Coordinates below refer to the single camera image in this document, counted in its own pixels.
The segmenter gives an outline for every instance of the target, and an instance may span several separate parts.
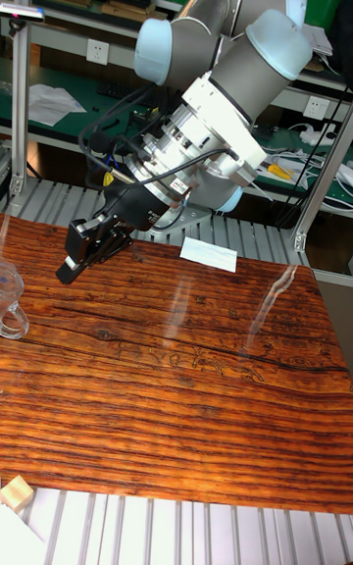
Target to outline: black cable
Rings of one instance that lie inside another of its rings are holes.
[[[143,158],[142,158],[142,155],[143,155],[143,154],[144,154],[144,159],[146,159],[146,160],[150,160],[150,159],[151,159],[152,156],[151,156],[149,153],[147,153],[147,151],[144,151],[142,146],[138,146],[137,144],[134,144],[134,143],[133,143],[133,137],[127,137],[127,135],[121,135],[121,136],[120,136],[120,140],[121,140],[124,144],[127,144],[127,145],[129,146],[130,150],[131,150],[135,155],[137,155],[137,157],[138,157],[139,159],[143,159]],[[120,148],[122,148],[122,145],[121,145],[121,144],[119,144],[119,145],[116,144],[116,145],[115,145],[115,147],[114,147],[114,149],[113,149],[113,157],[114,157],[115,153],[116,153]]]
[[[122,144],[120,146],[118,146],[117,150],[119,151],[119,149],[122,148],[122,146],[123,146]],[[103,184],[99,185],[98,183],[94,183],[93,181],[91,181],[91,177],[92,177],[93,173],[95,173],[99,167],[97,165],[92,165],[92,163],[90,162],[90,160],[88,158],[86,158],[86,160],[87,160],[87,169],[88,170],[87,170],[87,173],[86,173],[85,178],[84,178],[85,185],[87,187],[89,187],[91,190],[99,190],[99,191],[104,190],[105,187],[106,187],[105,185],[103,185]]]
[[[150,121],[145,127],[143,127],[140,131],[138,131],[137,133],[135,133],[134,135],[132,135],[131,137],[127,137],[126,132],[125,133],[119,133],[118,135],[116,135],[113,140],[117,140],[116,145],[113,149],[113,157],[116,155],[117,151],[122,148],[122,145],[119,144],[120,142],[123,142],[125,144],[129,144],[130,142],[132,142],[133,140],[136,140],[137,137],[140,137],[143,133],[145,133],[150,127],[152,127],[155,123],[157,123],[159,121],[160,118],[162,118],[163,116],[163,112],[160,112],[154,119],[153,121]],[[136,147],[135,145],[133,145],[132,150],[134,152],[136,152]]]
[[[174,218],[174,220],[173,220],[171,223],[169,223],[168,225],[164,225],[162,228],[160,228],[158,225],[154,225],[154,226],[153,226],[153,230],[164,231],[164,230],[168,230],[172,225],[175,225],[176,222],[179,220],[179,218],[180,218],[182,212],[184,211],[185,206],[186,206],[185,203],[183,203],[183,204],[181,205],[181,210],[179,211],[179,213],[177,214],[177,216]]]
[[[131,136],[129,139],[130,140],[135,140],[137,137],[139,137],[140,135],[142,135],[143,133],[145,133],[148,129],[150,129],[150,127],[153,127],[153,125],[155,125],[155,123],[157,123],[162,116],[164,116],[168,110],[168,102],[169,102],[169,89],[167,88],[166,91],[166,96],[164,98],[164,101],[161,105],[160,108],[160,112],[157,114],[157,116],[155,116],[151,121],[149,121],[147,123],[147,125],[145,125],[145,127],[143,127],[142,129],[140,129],[137,133],[135,133],[133,136]],[[122,139],[123,137],[127,137],[126,136],[126,132],[127,132],[127,126],[126,126],[126,131],[125,133],[119,133],[116,136],[116,139]]]
[[[89,150],[89,147],[84,144],[84,141],[83,141],[84,135],[88,131],[90,131],[91,129],[94,129],[94,128],[98,129],[98,127],[103,125],[103,123],[108,118],[110,118],[113,114],[117,114],[117,115],[122,114],[127,109],[129,109],[131,107],[131,105],[136,105],[137,103],[142,101],[147,96],[147,94],[151,91],[151,89],[154,89],[154,87],[155,87],[154,84],[145,85],[144,87],[140,88],[139,90],[136,90],[133,100],[130,101],[127,105],[121,107],[123,105],[123,103],[125,103],[131,97],[131,94],[129,94],[128,96],[125,96],[121,101],[119,101],[118,103],[113,105],[113,107],[111,107],[108,110],[108,112],[106,112],[102,116],[102,118],[100,118],[98,121],[94,121],[93,123],[90,123],[78,134],[78,145],[79,145],[80,149],[83,151],[83,153],[85,154],[85,156],[87,158],[89,158],[89,160],[91,162],[93,162],[94,164],[96,164],[97,166],[102,168],[104,171],[108,171],[108,173],[111,173],[112,170],[113,170],[113,167],[107,166],[107,164],[102,162],[102,160],[97,158],[95,155],[92,155],[92,153]]]
[[[135,181],[134,183],[127,183],[126,189],[139,188],[142,185],[146,185],[147,183],[153,183],[153,181],[164,180],[166,177],[169,177],[170,175],[175,175],[176,173],[179,173],[179,171],[183,171],[184,169],[187,169],[189,166],[193,166],[194,164],[203,162],[207,158],[211,157],[211,155],[219,155],[220,153],[226,153],[233,160],[235,160],[235,162],[237,162],[238,160],[237,155],[235,155],[235,153],[233,153],[232,150],[226,146],[219,149],[212,149],[211,151],[207,151],[207,153],[202,153],[202,155],[198,155],[197,157],[194,157],[192,160],[189,160],[188,162],[179,164],[179,166],[176,166],[175,168],[170,169],[165,173],[161,173],[159,175],[155,175],[154,177],[150,177],[148,178],[148,180]]]
[[[40,175],[37,171],[34,170],[33,166],[30,165],[29,162],[26,162],[26,166],[28,168],[28,170],[34,174],[34,176],[38,179],[38,180],[42,180],[43,177],[42,175]]]
[[[345,95],[345,93],[347,92],[347,90],[348,90],[348,85],[346,85],[346,87],[345,87],[345,89],[343,90],[341,96],[339,97],[339,100],[337,101],[337,104],[336,104],[336,106],[335,106],[335,108],[334,108],[332,114],[330,115],[330,117],[329,117],[329,119],[328,119],[328,124],[329,124],[329,123],[333,120],[333,118],[335,117],[335,115],[336,115],[336,113],[337,113],[337,110],[338,110],[339,106],[341,105],[341,103],[342,103],[342,101],[343,101],[343,98],[344,98],[344,95]],[[284,210],[285,210],[286,206],[288,205],[290,199],[292,198],[292,196],[293,196],[293,194],[294,194],[296,188],[298,187],[299,182],[301,181],[301,179],[302,179],[302,177],[303,177],[305,171],[307,170],[307,168],[308,168],[308,166],[309,166],[311,160],[313,159],[315,153],[317,152],[317,150],[318,150],[320,144],[322,143],[322,141],[323,141],[325,135],[326,135],[326,132],[323,130],[323,132],[322,132],[322,134],[321,134],[321,136],[320,136],[318,142],[316,143],[316,145],[315,145],[314,149],[312,150],[310,156],[308,157],[307,161],[305,162],[305,165],[304,165],[304,167],[303,167],[303,170],[301,171],[301,173],[300,173],[300,175],[299,175],[299,177],[298,177],[298,179],[297,179],[295,185],[292,187],[290,194],[288,194],[288,196],[287,196],[287,198],[286,198],[286,201],[285,201],[285,203],[283,204],[283,206],[282,206],[282,208],[281,208],[281,210],[280,210],[280,212],[279,212],[279,214],[278,214],[278,216],[277,216],[276,226],[277,226],[278,228],[283,227],[283,226],[289,221],[289,219],[291,218],[292,213],[295,211],[295,209],[298,207],[298,205],[301,204],[301,203],[305,200],[305,198],[307,198],[307,197],[305,197],[305,196],[304,196],[304,197],[300,197],[300,199],[290,208],[288,214],[286,214],[283,218],[281,218],[281,215],[284,213]]]

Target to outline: white paper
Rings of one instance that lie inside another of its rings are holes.
[[[70,112],[85,112],[85,109],[63,87],[32,85],[29,88],[28,118],[53,127]]]
[[[320,26],[303,25],[302,33],[310,42],[314,51],[323,55],[332,55],[332,47],[323,28]]]
[[[224,249],[217,244],[209,244],[201,240],[194,240],[186,237],[180,251],[180,258],[206,264],[215,269],[224,269],[235,273],[236,269],[236,251]]]
[[[41,565],[44,543],[22,519],[0,504],[0,560],[4,565]]]

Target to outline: small wooden block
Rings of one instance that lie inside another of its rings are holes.
[[[0,490],[0,501],[20,513],[32,501],[34,491],[21,476],[16,476]]]

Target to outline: mug handle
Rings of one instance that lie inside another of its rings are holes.
[[[22,338],[28,332],[29,328],[29,320],[27,318],[27,315],[18,302],[13,303],[10,306],[8,312],[10,312],[10,314],[15,317],[20,327],[14,329],[9,328],[4,323],[0,323],[0,335],[4,336],[4,338]]]

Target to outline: wooden table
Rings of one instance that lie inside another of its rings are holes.
[[[249,335],[286,267],[137,242],[63,286],[65,236],[9,226],[30,329],[0,339],[4,481],[352,512],[352,386],[310,269]]]

